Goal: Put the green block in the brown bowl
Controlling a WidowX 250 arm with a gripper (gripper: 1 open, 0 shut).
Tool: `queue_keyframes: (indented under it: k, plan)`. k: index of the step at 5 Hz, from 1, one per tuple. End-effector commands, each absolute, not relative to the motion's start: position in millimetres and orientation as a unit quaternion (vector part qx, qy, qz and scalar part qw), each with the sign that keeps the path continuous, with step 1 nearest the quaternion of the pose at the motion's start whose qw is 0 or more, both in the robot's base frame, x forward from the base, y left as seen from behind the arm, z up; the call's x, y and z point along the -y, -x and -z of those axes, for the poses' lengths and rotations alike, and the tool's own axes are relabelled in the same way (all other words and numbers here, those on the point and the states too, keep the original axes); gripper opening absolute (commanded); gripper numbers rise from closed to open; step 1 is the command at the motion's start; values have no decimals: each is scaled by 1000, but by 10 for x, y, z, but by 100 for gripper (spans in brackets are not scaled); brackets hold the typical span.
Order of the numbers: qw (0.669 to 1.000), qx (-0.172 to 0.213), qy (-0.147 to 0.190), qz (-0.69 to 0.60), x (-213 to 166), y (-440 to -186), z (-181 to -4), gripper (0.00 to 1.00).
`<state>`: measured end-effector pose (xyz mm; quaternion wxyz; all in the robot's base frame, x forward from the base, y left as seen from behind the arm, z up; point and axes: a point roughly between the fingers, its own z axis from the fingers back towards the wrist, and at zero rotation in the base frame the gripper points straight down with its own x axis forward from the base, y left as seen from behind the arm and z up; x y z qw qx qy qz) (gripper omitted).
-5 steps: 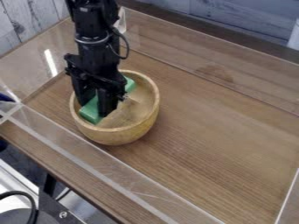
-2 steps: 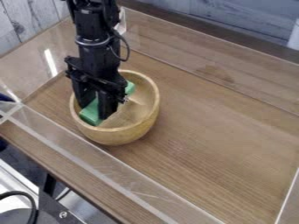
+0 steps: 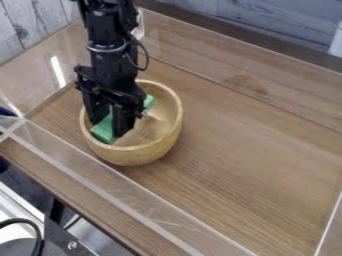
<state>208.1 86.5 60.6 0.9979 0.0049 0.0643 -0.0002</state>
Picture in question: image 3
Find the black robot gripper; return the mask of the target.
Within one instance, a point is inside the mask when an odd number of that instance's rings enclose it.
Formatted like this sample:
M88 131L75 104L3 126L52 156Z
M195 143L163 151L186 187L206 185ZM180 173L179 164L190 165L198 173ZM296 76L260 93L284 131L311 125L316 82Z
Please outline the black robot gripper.
M143 111L145 93L136 84L137 46L123 42L120 46L96 45L89 42L87 50L91 65L77 65L76 88L81 91L85 112L96 125L109 113L112 105L112 132L123 137L133 128L136 118Z

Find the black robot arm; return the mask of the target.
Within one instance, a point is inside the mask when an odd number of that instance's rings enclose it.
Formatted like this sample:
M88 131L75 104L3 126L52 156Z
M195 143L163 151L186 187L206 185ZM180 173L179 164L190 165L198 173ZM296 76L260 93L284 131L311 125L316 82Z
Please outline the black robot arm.
M75 0L87 29L91 65L76 65L75 87L81 92L88 119L96 125L112 114L111 133L123 137L143 117L147 93L136 83L137 47L145 49L132 34L137 10L132 0Z

